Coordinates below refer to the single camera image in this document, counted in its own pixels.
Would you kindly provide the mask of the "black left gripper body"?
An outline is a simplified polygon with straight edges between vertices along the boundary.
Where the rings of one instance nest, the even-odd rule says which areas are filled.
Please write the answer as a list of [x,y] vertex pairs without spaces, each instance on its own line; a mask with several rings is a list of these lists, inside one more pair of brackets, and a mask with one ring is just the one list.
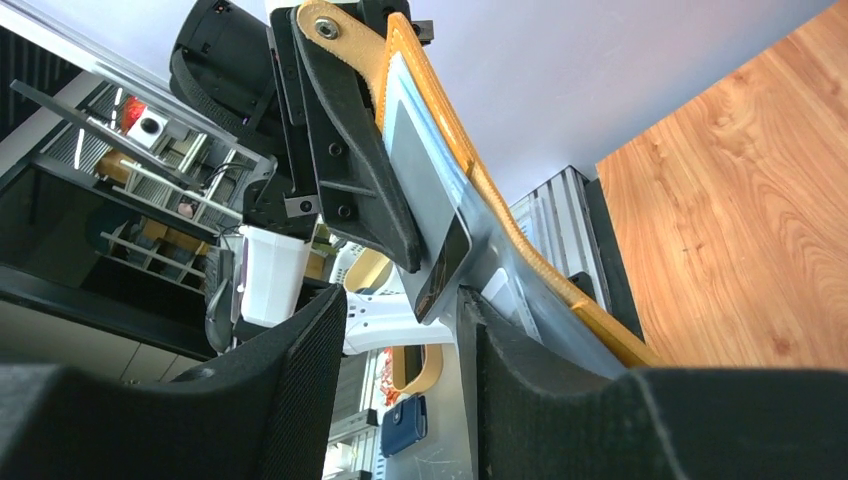
[[[411,20],[409,5],[405,1],[357,1],[353,4],[311,1],[307,6],[341,6],[385,37],[386,44],[383,50],[385,70],[381,76],[384,98],[378,106],[377,125],[386,147],[385,87],[390,58],[390,38],[397,36],[398,46],[402,50],[422,49],[432,39],[431,22]],[[279,138],[286,148],[286,156],[281,159],[280,165],[284,174],[292,180],[290,192],[294,205],[300,207],[304,203],[309,203],[315,213],[322,214],[303,102],[304,79],[299,67],[299,54],[290,23],[290,15],[296,7],[298,5],[284,6],[276,1],[270,1],[266,5],[269,20],[267,38],[280,104],[278,111],[282,118],[282,131]]]

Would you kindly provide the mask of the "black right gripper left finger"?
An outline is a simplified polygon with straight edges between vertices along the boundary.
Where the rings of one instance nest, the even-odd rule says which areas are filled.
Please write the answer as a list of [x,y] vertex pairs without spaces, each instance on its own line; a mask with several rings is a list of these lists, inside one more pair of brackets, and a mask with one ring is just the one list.
[[166,383],[57,364],[1,367],[5,479],[318,479],[345,334],[345,290]]

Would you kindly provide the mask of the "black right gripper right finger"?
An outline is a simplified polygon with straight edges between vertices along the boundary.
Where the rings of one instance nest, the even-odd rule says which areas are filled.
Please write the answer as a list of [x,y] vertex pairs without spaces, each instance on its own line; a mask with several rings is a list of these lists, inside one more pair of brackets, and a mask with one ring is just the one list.
[[472,457],[482,479],[843,479],[847,376],[637,368],[593,374],[457,298]]

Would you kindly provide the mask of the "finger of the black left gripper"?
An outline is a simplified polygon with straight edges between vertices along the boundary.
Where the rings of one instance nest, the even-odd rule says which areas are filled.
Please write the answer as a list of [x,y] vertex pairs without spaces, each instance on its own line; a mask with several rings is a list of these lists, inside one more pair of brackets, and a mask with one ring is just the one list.
[[298,6],[290,23],[324,221],[416,272],[421,240],[377,125],[385,37],[341,6]]

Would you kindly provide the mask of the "yellow leather card holder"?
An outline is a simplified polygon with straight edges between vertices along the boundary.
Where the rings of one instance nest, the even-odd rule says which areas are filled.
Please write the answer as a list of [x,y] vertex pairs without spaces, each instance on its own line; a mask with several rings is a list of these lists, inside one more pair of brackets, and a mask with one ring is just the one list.
[[356,70],[399,177],[415,183],[415,151],[438,179],[462,226],[462,263],[440,255],[423,278],[418,310],[431,313],[436,276],[478,289],[521,333],[607,377],[658,367],[660,358],[552,266],[524,235],[463,128],[411,23],[400,13],[379,35],[340,7],[308,1],[296,11],[313,45]]

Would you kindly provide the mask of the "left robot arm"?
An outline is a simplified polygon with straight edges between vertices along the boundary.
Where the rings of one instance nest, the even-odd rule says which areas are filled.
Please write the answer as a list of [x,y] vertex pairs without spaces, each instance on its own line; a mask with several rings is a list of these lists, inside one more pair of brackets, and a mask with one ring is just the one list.
[[318,222],[410,273],[426,255],[376,124],[386,35],[408,4],[267,11],[199,1],[170,55],[175,96],[257,155],[237,197],[242,245],[207,263],[206,335],[221,353],[295,310]]

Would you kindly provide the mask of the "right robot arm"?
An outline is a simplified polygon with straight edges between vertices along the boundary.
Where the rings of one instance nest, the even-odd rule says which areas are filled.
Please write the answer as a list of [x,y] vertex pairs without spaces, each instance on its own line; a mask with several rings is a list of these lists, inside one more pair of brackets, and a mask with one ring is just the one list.
[[387,415],[390,479],[843,479],[847,376],[637,368],[608,380],[462,288],[459,329],[402,295],[330,286],[169,383],[56,364],[1,367],[5,479],[318,479],[343,355],[459,346],[462,396]]

